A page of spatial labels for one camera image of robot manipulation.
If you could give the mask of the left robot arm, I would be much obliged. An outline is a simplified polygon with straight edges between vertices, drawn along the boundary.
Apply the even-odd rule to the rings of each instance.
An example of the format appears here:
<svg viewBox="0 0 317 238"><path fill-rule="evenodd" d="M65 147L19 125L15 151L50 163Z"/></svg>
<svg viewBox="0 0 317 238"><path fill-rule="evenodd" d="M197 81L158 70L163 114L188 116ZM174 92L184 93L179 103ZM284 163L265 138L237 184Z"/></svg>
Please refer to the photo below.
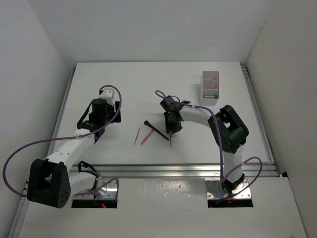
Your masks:
<svg viewBox="0 0 317 238"><path fill-rule="evenodd" d="M56 152L36 159L30 168L27 199L55 208L64 207L76 194L95 193L100 174L88 163L80 161L78 174L69 175L82 154L95 144L110 123L121 122L121 102L93 99L77 123L77 129Z"/></svg>

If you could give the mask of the rose gold brush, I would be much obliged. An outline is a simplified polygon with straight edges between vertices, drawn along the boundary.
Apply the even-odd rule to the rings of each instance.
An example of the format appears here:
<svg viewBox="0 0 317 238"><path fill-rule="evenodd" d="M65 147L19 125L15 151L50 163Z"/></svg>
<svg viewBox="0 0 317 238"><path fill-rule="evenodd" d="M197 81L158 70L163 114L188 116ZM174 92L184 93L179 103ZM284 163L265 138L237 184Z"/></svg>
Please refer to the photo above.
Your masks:
<svg viewBox="0 0 317 238"><path fill-rule="evenodd" d="M141 145L143 145L147 139L153 134L154 130L151 129L151 131L145 136L145 138L142 140Z"/></svg>

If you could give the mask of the black powder brush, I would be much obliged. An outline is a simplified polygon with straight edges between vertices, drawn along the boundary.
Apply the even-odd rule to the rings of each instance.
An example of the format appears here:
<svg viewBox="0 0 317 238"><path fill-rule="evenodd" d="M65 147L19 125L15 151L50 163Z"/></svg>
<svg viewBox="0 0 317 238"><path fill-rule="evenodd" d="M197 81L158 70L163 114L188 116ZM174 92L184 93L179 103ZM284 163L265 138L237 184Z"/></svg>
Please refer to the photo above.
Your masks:
<svg viewBox="0 0 317 238"><path fill-rule="evenodd" d="M144 125L150 127L150 128L153 129L156 133L158 133L158 134L161 135L163 138L165 138L167 141L169 141L169 138L168 138L167 136L165 136L162 132L160 132L157 128L155 128L152 124L150 124L148 120L144 121Z"/></svg>

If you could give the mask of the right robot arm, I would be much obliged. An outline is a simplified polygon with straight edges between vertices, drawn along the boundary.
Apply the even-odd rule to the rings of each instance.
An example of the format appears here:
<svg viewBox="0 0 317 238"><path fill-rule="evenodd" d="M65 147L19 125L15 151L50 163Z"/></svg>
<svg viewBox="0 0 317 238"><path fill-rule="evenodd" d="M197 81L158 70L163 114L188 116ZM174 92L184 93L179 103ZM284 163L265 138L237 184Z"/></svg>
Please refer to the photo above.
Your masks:
<svg viewBox="0 0 317 238"><path fill-rule="evenodd" d="M182 129L182 122L194 122L211 129L220 153L220 182L228 194L244 181L242 152L249 130L236 111L229 105L217 114L209 108L191 105L189 101L176 101L172 96L161 95L160 105L165 110L165 129L175 134Z"/></svg>

